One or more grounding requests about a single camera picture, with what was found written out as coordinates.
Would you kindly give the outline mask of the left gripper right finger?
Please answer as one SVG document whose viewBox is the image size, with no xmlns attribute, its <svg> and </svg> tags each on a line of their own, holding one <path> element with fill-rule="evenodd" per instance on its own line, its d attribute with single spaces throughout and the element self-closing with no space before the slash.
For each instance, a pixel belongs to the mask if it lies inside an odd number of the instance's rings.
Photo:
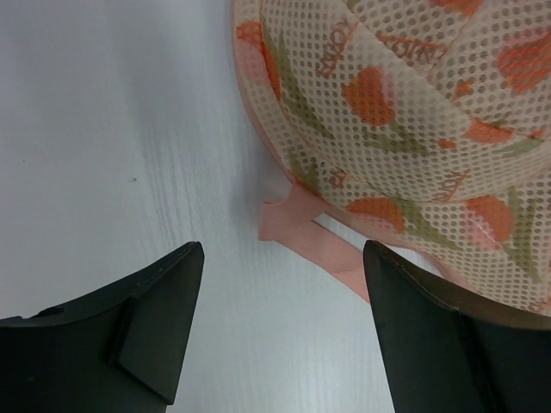
<svg viewBox="0 0 551 413">
<path fill-rule="evenodd" d="M 363 262 L 397 412 L 548 412 L 550 319 L 484 298 L 376 241 Z"/>
</svg>

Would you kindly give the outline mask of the pink mesh bra laundry bag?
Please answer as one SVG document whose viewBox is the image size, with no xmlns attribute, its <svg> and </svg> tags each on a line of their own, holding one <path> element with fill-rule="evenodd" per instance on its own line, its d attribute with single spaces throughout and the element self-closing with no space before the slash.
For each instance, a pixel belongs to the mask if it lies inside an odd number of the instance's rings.
<svg viewBox="0 0 551 413">
<path fill-rule="evenodd" d="M 366 297 L 328 214 L 550 313 L 549 2 L 236 1 L 232 25 L 247 111 L 292 183 L 262 240 Z"/>
</svg>

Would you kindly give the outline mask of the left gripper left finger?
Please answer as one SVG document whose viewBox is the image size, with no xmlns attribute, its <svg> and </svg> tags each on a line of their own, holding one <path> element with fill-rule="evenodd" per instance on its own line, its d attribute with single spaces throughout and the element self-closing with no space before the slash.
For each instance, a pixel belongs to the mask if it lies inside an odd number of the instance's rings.
<svg viewBox="0 0 551 413">
<path fill-rule="evenodd" d="M 189 242 L 92 293 L 1 322 L 4 412 L 164 412 L 200 292 Z"/>
</svg>

